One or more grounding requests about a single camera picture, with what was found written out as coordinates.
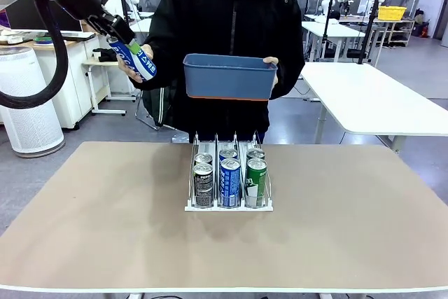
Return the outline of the small white rolling table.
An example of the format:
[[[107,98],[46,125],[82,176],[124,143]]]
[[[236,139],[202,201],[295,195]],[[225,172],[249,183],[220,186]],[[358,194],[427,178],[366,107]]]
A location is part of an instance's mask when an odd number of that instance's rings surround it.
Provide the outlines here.
[[[109,115],[118,115],[118,116],[126,116],[126,110],[123,109],[101,109],[99,108],[99,103],[102,101],[102,99],[99,99],[97,96],[97,93],[95,91],[94,81],[93,81],[93,70],[95,67],[103,69],[106,67],[117,67],[117,62],[100,62],[96,60],[95,58],[91,57],[90,59],[87,59],[83,62],[83,66],[87,68],[85,75],[87,76],[89,86],[90,86],[90,94],[91,94],[91,101],[92,101],[92,114],[99,115],[99,114],[109,114]],[[111,94],[110,89],[110,83],[108,75],[105,77],[105,88],[106,88],[106,101],[126,101],[130,100],[132,101],[132,97],[130,96],[113,96]]]

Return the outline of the black tripod stand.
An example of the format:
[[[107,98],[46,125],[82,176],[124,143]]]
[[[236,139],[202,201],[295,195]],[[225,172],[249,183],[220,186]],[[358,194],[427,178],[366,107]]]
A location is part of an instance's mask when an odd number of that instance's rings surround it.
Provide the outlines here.
[[[369,21],[367,23],[367,29],[366,29],[365,37],[364,37],[362,45],[361,45],[361,50],[360,50],[360,53],[359,53],[357,64],[362,64],[363,60],[365,58],[365,52],[366,52],[368,43],[370,41],[370,33],[372,32],[372,26],[373,26],[373,22],[374,22],[374,19],[375,19],[375,14],[376,14],[376,12],[378,10],[378,7],[379,7],[379,2],[384,2],[384,0],[374,0],[373,5],[371,6],[371,11],[370,11],[370,15],[369,15]]]

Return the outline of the white side table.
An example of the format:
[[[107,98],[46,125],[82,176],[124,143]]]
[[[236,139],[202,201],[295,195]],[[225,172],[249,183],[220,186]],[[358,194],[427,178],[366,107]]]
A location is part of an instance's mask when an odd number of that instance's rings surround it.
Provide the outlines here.
[[[315,144],[330,114],[347,133],[378,138],[399,152],[408,137],[448,137],[448,111],[370,66],[308,62],[302,78],[321,102]]]

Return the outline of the white background table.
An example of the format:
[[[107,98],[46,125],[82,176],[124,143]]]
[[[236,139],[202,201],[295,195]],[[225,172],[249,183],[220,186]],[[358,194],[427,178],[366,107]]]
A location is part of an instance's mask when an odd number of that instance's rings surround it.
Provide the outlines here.
[[[315,21],[305,21],[302,23],[302,28],[307,33],[304,52],[309,62],[348,60],[349,43],[362,42],[365,37],[363,32],[341,24],[331,24],[326,27],[325,24]],[[335,46],[335,55],[332,57],[325,57],[327,42]]]

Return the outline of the black keyboard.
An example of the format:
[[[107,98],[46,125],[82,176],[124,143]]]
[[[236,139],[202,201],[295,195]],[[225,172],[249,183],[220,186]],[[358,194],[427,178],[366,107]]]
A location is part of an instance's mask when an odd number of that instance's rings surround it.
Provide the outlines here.
[[[75,41],[75,42],[88,41],[96,36],[97,35],[92,32],[62,32],[62,37],[66,41]]]

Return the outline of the person's right hand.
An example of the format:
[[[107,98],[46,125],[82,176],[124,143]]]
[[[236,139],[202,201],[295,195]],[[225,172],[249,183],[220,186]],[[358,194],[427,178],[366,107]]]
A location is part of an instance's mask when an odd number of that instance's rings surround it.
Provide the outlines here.
[[[145,52],[145,54],[150,58],[153,59],[153,50],[148,44],[144,44],[141,46],[141,49]],[[131,80],[137,82],[137,83],[143,83],[145,80],[144,77],[139,75],[137,72],[132,70],[127,66],[127,64],[123,61],[122,57],[119,56],[119,54],[116,55],[117,61],[118,61],[118,67],[121,71],[123,71]]]

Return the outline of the black-sleeved left forearm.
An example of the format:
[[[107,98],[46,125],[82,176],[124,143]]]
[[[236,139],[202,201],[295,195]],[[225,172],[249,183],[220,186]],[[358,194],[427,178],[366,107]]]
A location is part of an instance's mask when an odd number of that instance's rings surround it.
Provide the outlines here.
[[[266,57],[263,62],[277,66],[270,100],[287,95],[293,89],[305,65],[303,56],[287,57],[282,60],[276,57]]]

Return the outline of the blue plastic bin orange handles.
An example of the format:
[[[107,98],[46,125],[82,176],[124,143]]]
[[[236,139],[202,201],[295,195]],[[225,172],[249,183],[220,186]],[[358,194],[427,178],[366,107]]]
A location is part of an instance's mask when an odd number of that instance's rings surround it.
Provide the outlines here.
[[[257,57],[188,54],[185,88],[191,98],[267,101],[275,69]]]

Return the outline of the wooden shelf unit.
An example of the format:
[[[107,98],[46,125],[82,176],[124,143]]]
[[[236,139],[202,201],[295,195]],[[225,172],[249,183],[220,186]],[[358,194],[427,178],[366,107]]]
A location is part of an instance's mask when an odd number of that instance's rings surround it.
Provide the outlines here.
[[[392,47],[407,47],[412,32],[414,30],[413,20],[399,20],[399,21],[377,21],[376,22],[379,35],[377,38],[377,45],[383,43],[384,46]]]

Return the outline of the dark green puffer jacket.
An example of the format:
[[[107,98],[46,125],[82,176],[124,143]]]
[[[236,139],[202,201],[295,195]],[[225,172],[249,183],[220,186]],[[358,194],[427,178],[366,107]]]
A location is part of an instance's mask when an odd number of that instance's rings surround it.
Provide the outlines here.
[[[157,129],[168,127],[174,130],[172,108],[174,92],[171,86],[142,92],[143,106]]]

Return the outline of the person in black jacket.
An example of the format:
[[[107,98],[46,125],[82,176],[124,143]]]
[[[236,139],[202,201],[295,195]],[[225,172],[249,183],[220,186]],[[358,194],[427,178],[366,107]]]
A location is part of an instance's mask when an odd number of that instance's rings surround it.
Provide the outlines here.
[[[144,44],[177,45],[185,56],[304,58],[302,14],[297,0],[161,0]],[[174,127],[191,139],[249,141],[270,126],[267,102],[197,99],[171,87]]]

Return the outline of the black-sleeved right forearm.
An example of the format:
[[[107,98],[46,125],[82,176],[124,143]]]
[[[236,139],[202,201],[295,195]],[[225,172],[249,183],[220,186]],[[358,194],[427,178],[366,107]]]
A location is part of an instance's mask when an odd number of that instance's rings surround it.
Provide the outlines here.
[[[185,54],[177,45],[157,47],[156,45],[144,44],[143,51],[152,59],[157,68],[155,77],[148,81],[130,71],[129,79],[135,88],[141,90],[153,90],[168,86],[176,86],[185,90],[185,74],[183,70],[183,58]]]

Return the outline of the white air purifier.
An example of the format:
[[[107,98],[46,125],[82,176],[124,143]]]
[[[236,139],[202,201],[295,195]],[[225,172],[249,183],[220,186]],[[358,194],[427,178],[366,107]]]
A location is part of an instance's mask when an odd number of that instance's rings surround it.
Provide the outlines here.
[[[12,96],[33,95],[46,86],[37,56],[29,47],[0,48],[0,91]],[[13,152],[37,158],[60,150],[65,139],[51,101],[32,109],[0,106]]]

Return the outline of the white cabinet desk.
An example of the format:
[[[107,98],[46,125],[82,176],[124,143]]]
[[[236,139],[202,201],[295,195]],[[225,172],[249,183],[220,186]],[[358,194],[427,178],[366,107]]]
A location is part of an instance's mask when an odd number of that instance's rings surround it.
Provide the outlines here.
[[[83,64],[99,47],[99,39],[74,43],[67,46],[69,68],[62,89],[54,97],[53,104],[63,129],[76,129],[79,122],[92,110],[90,81]]]

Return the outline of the blue Pocari Sweat can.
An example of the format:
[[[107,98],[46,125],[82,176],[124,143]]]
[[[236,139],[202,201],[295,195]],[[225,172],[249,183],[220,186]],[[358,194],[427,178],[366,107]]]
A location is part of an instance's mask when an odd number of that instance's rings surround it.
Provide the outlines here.
[[[219,151],[218,157],[221,162],[228,158],[237,159],[238,151],[234,148],[224,148]]]
[[[155,77],[157,73],[156,66],[135,39],[131,39],[129,43],[125,43],[116,37],[107,36],[106,41],[116,55],[132,71],[140,75],[143,81],[149,81]]]
[[[222,207],[233,208],[239,202],[241,164],[238,159],[226,158],[220,163],[220,203]]]

